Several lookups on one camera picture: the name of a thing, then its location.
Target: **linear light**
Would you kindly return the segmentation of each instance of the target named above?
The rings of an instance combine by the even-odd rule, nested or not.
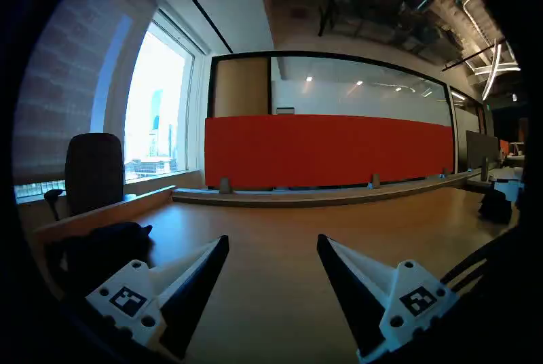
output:
[[[492,88],[492,83],[494,82],[494,79],[496,77],[496,69],[498,68],[498,65],[500,65],[501,53],[502,53],[502,45],[498,44],[496,48],[496,52],[494,53],[494,62],[492,63],[492,70],[490,71],[487,84],[485,85],[485,89],[483,90],[483,101],[487,99],[487,96],[490,93],[490,88]]]
[[[465,100],[466,97],[465,96],[462,96],[460,94],[457,94],[456,92],[454,91],[451,91],[451,94],[454,95],[456,98],[460,98],[461,100]]]
[[[499,73],[500,71],[520,71],[520,67],[502,67],[496,70],[496,73]],[[492,70],[481,70],[474,73],[475,75],[481,75],[481,74],[488,74]]]
[[[374,82],[373,83],[374,86],[383,86],[383,87],[398,87],[400,88],[400,90],[402,88],[409,88],[412,92],[416,92],[415,91],[415,88],[412,88],[412,87],[408,87],[408,86],[399,86],[398,84],[382,84],[380,82]]]

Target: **light fixture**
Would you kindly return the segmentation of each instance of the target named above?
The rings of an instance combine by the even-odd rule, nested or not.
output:
[[[496,73],[499,73],[500,71],[520,71],[521,68],[518,67],[518,66],[513,66],[513,67],[500,67],[499,69],[496,70]],[[490,73],[490,69],[485,69],[485,70],[480,70],[480,71],[477,71],[475,72],[474,74],[475,75],[481,75],[481,74],[488,74]]]
[[[498,46],[496,47],[496,51],[494,53],[494,57],[493,57],[492,70],[490,70],[490,75],[485,85],[485,89],[483,90],[483,101],[487,99],[487,96],[490,93],[490,88],[492,88],[492,83],[494,82],[494,78],[496,77],[496,69],[498,69],[498,66],[500,65],[501,53],[502,53],[502,45],[498,44]]]
[[[398,87],[398,88],[400,88],[400,90],[402,88],[409,88],[412,92],[416,92],[415,88],[408,87],[408,86],[399,86],[398,84],[381,84],[380,82],[374,82],[373,85],[374,86],[383,86],[383,87]]]

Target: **office desk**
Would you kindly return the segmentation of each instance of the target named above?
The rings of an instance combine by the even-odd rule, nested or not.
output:
[[[230,252],[187,364],[357,363],[354,339],[316,252],[320,233],[391,266],[415,259],[441,277],[507,228],[478,218],[482,195],[451,187],[366,204],[289,209],[175,203],[171,192],[93,213],[94,223],[103,225],[119,219],[152,224],[151,264],[229,236]],[[45,227],[36,239],[81,233],[91,226],[88,218]]]

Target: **ceiling light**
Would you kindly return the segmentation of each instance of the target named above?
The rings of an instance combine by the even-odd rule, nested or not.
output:
[[[492,88],[492,83],[494,82],[494,78],[496,77],[496,69],[498,69],[498,65],[500,65],[501,53],[502,53],[502,45],[498,44],[496,48],[496,52],[493,57],[492,70],[490,71],[490,75],[485,85],[485,89],[483,90],[483,101],[487,99],[487,96],[490,93],[490,88]]]
[[[460,94],[457,94],[456,92],[454,91],[451,91],[451,94],[454,95],[456,98],[460,98],[461,100],[465,100],[466,97],[465,96],[462,96]]]
[[[500,71],[520,71],[520,67],[514,66],[514,67],[502,67],[496,70],[496,73],[499,73]],[[475,75],[481,75],[481,74],[488,74],[491,70],[481,70],[474,73]]]

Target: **window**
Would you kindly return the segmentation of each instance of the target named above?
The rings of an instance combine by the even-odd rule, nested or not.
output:
[[[163,13],[155,15],[128,93],[126,181],[187,170],[187,112],[194,67],[190,47],[190,40]]]
[[[65,190],[64,180],[44,181],[43,183],[31,183],[14,186],[15,199],[24,199],[32,196],[42,196],[49,190],[62,189]]]

